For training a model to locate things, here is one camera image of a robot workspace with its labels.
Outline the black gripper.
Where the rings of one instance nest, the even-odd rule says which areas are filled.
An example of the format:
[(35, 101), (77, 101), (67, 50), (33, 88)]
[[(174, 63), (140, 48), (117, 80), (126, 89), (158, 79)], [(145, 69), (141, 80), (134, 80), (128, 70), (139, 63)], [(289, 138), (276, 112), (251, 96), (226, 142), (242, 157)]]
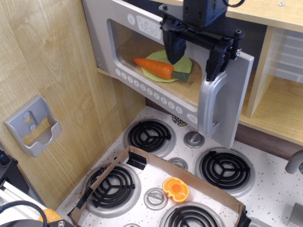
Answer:
[(230, 59), (240, 54), (239, 42), (244, 37), (240, 28), (227, 17), (226, 0), (185, 0), (181, 6), (162, 4), (159, 7), (163, 41), (171, 64), (185, 53), (186, 42), (210, 50), (206, 62), (206, 81), (214, 81)]

